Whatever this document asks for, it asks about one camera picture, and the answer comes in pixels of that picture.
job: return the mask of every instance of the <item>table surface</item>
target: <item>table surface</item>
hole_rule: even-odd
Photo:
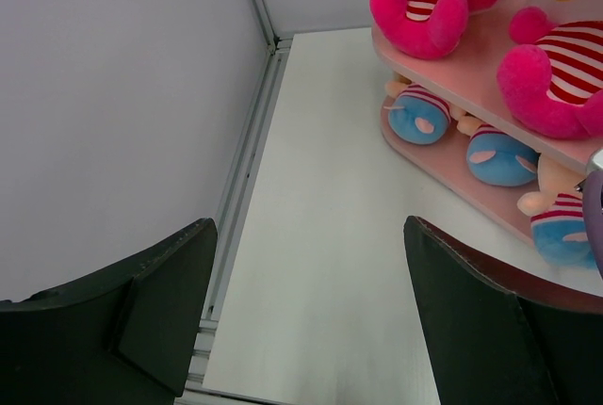
[[[385,143],[390,76],[369,29],[294,38],[206,388],[294,405],[439,403],[404,253],[409,215],[603,295],[596,272],[549,266]]]

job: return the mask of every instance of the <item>white table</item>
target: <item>white table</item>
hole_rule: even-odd
[[[394,153],[368,29],[296,36],[204,386],[290,404],[438,403],[404,254],[409,215],[535,275],[546,264]]]

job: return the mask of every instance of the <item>pink shelf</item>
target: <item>pink shelf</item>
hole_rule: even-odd
[[[386,98],[383,106],[392,105]],[[482,211],[487,217],[503,226],[526,243],[531,239],[530,219],[517,209],[517,200],[529,191],[529,186],[507,188],[488,186],[476,179],[466,165],[465,156],[469,138],[456,130],[448,133],[432,146],[417,146],[400,139],[387,122],[388,110],[381,109],[381,128],[385,140],[399,154],[408,158],[429,175],[457,193],[461,198]]]
[[[372,30],[373,45],[392,70],[536,151],[553,157],[567,168],[583,173],[591,154],[603,146],[603,138],[565,141],[536,135],[511,116],[498,91],[497,66],[513,47],[507,27],[524,1],[510,0],[507,5],[472,18],[457,50],[441,60],[424,61],[404,55],[383,37],[377,27]]]

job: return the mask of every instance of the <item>black object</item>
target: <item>black object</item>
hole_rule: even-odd
[[[416,304],[443,405],[603,404],[603,298],[410,217]]]
[[[201,219],[81,279],[0,302],[0,404],[172,404],[216,243],[214,221]]]

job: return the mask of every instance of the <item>shelf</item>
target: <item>shelf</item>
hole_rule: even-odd
[[[459,47],[440,60],[425,61],[404,55],[375,26],[372,29],[373,46],[392,70],[567,168],[583,173],[591,154],[603,146],[602,138],[571,141],[539,136],[511,116],[498,90],[497,66],[513,47],[507,27],[524,1],[509,0],[500,8],[474,16]]]
[[[489,186],[476,179],[465,162],[469,138],[457,130],[449,130],[431,146],[407,143],[394,133],[387,122],[388,110],[385,107],[392,104],[393,99],[388,97],[381,109],[381,128],[387,143],[495,223],[533,245],[530,219],[519,211],[517,201],[524,193],[536,190],[537,185],[507,188]]]

